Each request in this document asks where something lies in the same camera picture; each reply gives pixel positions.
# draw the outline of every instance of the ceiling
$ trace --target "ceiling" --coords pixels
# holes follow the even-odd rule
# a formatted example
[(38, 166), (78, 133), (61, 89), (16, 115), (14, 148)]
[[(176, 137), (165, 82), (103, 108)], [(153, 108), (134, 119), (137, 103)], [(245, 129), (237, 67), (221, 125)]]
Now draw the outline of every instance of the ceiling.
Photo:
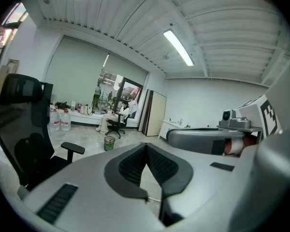
[[(290, 60), (289, 27), (279, 10), (262, 0), (35, 1), (35, 13), (48, 23), (61, 21), (106, 35), (166, 78), (212, 77), (270, 86)], [(194, 66), (187, 66), (163, 36), (169, 28)]]

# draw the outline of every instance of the trash can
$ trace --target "trash can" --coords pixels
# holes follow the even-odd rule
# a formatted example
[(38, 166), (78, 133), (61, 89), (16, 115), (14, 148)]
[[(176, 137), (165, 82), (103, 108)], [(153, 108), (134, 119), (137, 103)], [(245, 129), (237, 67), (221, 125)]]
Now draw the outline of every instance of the trash can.
[(105, 151), (112, 150), (114, 147), (114, 143), (115, 143), (114, 137), (106, 136), (104, 138), (104, 150)]

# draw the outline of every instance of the chair armrest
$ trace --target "chair armrest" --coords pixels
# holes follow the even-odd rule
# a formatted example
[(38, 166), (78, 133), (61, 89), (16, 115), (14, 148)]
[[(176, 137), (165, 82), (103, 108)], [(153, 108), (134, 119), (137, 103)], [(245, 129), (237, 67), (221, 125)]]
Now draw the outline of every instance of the chair armrest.
[(72, 162), (73, 152), (83, 155), (85, 153), (85, 148), (72, 143), (64, 142), (61, 147), (68, 150), (68, 161)]
[(67, 149), (67, 150), (71, 150), (77, 154), (81, 154), (83, 155), (85, 153), (85, 148), (84, 147), (81, 147), (79, 145), (75, 145), (75, 144), (72, 144), (72, 143), (68, 143), (68, 142), (64, 142), (61, 144), (61, 147), (64, 148), (64, 149)]

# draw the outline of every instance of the window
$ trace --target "window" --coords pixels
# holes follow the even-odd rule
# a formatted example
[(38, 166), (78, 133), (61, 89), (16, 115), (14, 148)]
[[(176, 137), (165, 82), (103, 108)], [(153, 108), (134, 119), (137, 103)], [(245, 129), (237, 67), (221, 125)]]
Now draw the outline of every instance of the window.
[(13, 10), (11, 15), (7, 18), (5, 24), (18, 22), (25, 12), (26, 9), (24, 5), (22, 3), (19, 3), (18, 6)]
[(6, 18), (2, 22), (0, 30), (0, 58), (5, 47), (13, 40), (18, 27), (27, 18), (28, 13), (24, 5), (19, 2), (10, 10)]
[(103, 69), (91, 105), (95, 111), (102, 113), (107, 110), (119, 112), (123, 101), (137, 100), (138, 102), (142, 88), (140, 84)]

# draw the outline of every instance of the tiled floor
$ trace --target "tiled floor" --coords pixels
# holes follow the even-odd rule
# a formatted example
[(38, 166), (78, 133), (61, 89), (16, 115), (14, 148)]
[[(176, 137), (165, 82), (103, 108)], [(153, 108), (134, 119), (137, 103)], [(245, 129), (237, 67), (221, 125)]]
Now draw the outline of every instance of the tiled floor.
[[(163, 148), (167, 146), (166, 141), (158, 139), (157, 136), (146, 137), (141, 132), (133, 129), (126, 129), (126, 134), (122, 134), (121, 139), (118, 139), (116, 133), (111, 133), (110, 136), (115, 137), (114, 149), (126, 145), (136, 144), (139, 142), (154, 143)], [(104, 152), (104, 137), (97, 131), (95, 127), (72, 125), (71, 130), (64, 132), (61, 130), (49, 130), (49, 136), (55, 150), (55, 155), (66, 159), (67, 150), (60, 147), (63, 142), (70, 142), (80, 145), (86, 149), (83, 155), (74, 154), (73, 161), (79, 160), (83, 157), (99, 154)], [(6, 158), (4, 152), (0, 147), (0, 187), (8, 195), (17, 196), (19, 188), (18, 176)], [(149, 197), (160, 200), (161, 188), (152, 176), (150, 170), (146, 166), (141, 181), (141, 188), (147, 190)], [(160, 203), (150, 200), (148, 207), (158, 216)]]

